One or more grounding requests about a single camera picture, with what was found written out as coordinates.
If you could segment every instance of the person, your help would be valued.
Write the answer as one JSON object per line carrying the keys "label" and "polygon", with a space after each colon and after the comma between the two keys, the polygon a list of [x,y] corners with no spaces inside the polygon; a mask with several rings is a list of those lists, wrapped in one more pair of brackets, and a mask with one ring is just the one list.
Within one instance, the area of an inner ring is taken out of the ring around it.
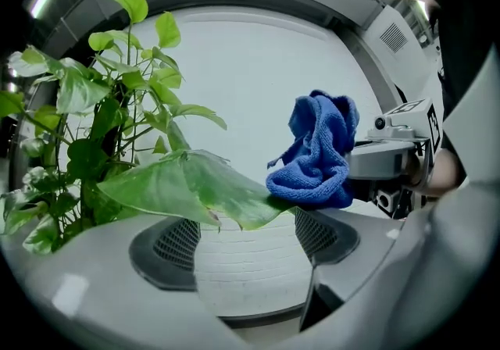
{"label": "person", "polygon": [[[492,44],[498,42],[495,0],[420,1],[427,5],[432,28],[438,23],[443,63],[440,81],[446,119],[473,83]],[[415,155],[406,167],[410,184],[420,182],[422,171],[422,160]],[[434,168],[418,192],[440,197],[457,188],[465,177],[463,165],[444,134],[441,149],[435,156]]]}

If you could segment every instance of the pothos plant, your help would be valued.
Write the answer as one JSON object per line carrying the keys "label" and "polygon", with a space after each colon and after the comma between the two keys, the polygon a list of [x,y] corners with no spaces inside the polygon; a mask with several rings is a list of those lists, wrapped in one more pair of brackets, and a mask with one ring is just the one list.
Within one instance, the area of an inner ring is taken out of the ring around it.
{"label": "pothos plant", "polygon": [[[163,50],[180,43],[172,14],[156,19],[158,46],[143,48],[131,29],[148,15],[146,0],[114,1],[130,17],[127,31],[88,38],[103,73],[73,59],[53,59],[32,46],[9,59],[20,76],[40,76],[33,84],[58,81],[59,89],[55,106],[35,110],[25,108],[22,93],[0,92],[0,116],[16,113],[34,125],[34,137],[20,147],[38,164],[25,175],[22,188],[2,196],[4,234],[36,219],[23,246],[47,254],[86,229],[145,213],[220,225],[216,212],[222,212],[242,229],[256,229],[289,208],[225,159],[190,149],[177,117],[200,116],[227,126],[211,109],[183,104],[174,92],[183,77]],[[153,110],[142,108],[145,98],[153,101]],[[83,134],[73,131],[68,117],[85,113],[93,114],[91,127]],[[136,140],[152,130],[160,133],[152,152],[163,156],[138,165]],[[66,167],[60,165],[64,150]]]}

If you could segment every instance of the blue microfiber cloth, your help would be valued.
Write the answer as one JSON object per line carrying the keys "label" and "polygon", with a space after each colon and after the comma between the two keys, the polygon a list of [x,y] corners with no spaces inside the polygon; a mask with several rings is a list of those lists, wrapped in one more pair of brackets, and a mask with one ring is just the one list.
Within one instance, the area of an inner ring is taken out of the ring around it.
{"label": "blue microfiber cloth", "polygon": [[284,164],[266,179],[271,194],[298,205],[350,206],[344,155],[354,148],[358,122],[358,110],[347,96],[332,98],[312,91],[297,98],[288,123],[295,143],[267,164],[270,168],[280,159]]}

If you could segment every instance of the robotic hand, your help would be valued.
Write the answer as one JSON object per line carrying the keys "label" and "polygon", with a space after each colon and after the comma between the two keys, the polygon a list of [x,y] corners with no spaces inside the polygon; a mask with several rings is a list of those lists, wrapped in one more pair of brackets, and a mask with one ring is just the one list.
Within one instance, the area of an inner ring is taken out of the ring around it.
{"label": "robotic hand", "polygon": [[[356,142],[345,157],[354,197],[373,202],[391,218],[405,217],[412,191],[427,182],[440,142],[430,99],[407,102],[378,116],[366,140]],[[410,185],[405,167],[415,154],[424,154],[423,173],[419,183]]]}

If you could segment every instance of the potted plant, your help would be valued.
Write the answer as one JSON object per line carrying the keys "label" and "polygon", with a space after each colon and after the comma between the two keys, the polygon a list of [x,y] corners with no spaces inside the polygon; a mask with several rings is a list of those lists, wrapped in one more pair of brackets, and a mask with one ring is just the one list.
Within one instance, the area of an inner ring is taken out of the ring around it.
{"label": "potted plant", "polygon": [[[146,0],[114,1],[130,17],[127,32],[109,30],[88,38],[104,73],[73,59],[53,59],[32,46],[9,59],[20,76],[37,77],[34,85],[55,80],[59,89],[56,105],[36,110],[25,108],[22,93],[0,92],[0,117],[16,113],[34,125],[34,137],[20,147],[38,163],[25,175],[24,187],[2,196],[4,234],[37,219],[23,246],[48,254],[84,230],[145,213],[220,225],[215,212],[222,212],[241,229],[256,229],[290,208],[233,170],[225,159],[190,149],[177,117],[200,116],[223,129],[227,126],[211,109],[183,104],[175,95],[183,77],[163,50],[180,43],[172,14],[158,17],[159,44],[146,49],[131,33],[133,24],[148,15]],[[105,50],[120,60],[104,56]],[[141,107],[145,97],[155,109]],[[91,128],[83,135],[79,129],[72,131],[68,116],[88,110],[93,114]],[[152,130],[166,135],[167,140],[160,136],[153,149],[162,158],[139,165],[135,141]],[[59,162],[64,150],[69,159],[66,167]]]}

